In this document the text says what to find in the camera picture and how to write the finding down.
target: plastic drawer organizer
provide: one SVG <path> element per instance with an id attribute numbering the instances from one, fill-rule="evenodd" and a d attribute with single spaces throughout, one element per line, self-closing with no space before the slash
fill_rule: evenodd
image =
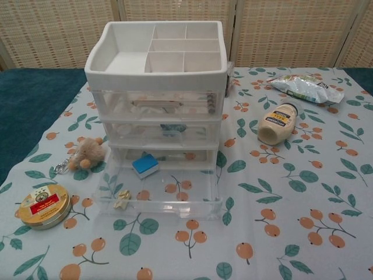
<path id="1" fill-rule="evenodd" d="M 111 153 L 94 198 L 103 212 L 220 214 L 215 164 L 227 81 L 220 22 L 109 22 L 85 72 Z M 140 179 L 147 153 L 159 170 Z M 114 209 L 129 190 L 125 210 Z"/>

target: table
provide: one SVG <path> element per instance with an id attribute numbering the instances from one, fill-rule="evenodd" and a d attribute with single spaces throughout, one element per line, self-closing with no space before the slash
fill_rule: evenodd
<path id="1" fill-rule="evenodd" d="M 283 98 L 265 80 L 290 73 L 316 76 L 345 98 L 303 102 L 288 141 L 264 145 L 258 120 Z M 373 97 L 337 68 L 236 68 L 234 84 L 217 161 L 221 219 L 100 215 L 91 196 L 103 169 L 55 176 L 53 166 L 79 137 L 105 136 L 84 85 L 71 114 L 45 131 L 0 187 L 0 278 L 372 279 Z M 17 203 L 48 182 L 74 195 L 73 210 L 52 229 L 30 230 L 16 217 Z M 131 250 L 121 245 L 129 236 Z"/>

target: round tin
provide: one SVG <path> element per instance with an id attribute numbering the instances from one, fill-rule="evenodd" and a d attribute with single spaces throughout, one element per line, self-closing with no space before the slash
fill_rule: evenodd
<path id="1" fill-rule="evenodd" d="M 47 185 L 31 192 L 21 203 L 18 214 L 33 229 L 49 229 L 65 219 L 71 208 L 70 196 L 61 185 Z"/>

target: plush bear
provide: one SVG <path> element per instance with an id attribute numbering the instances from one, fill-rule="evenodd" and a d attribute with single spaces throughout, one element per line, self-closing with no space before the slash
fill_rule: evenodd
<path id="1" fill-rule="evenodd" d="M 69 169 L 71 171 L 75 171 L 79 168 L 89 169 L 104 160 L 105 150 L 101 146 L 102 143 L 102 138 L 86 138 L 80 142 L 75 155 L 69 160 Z"/>

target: teddy bear keychain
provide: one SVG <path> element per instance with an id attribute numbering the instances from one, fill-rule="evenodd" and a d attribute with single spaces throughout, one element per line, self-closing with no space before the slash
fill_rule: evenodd
<path id="1" fill-rule="evenodd" d="M 96 166 L 105 158 L 105 150 L 102 147 L 102 138 L 85 138 L 80 142 L 76 152 L 64 162 L 56 165 L 54 173 L 64 174 L 68 170 L 89 169 Z"/>

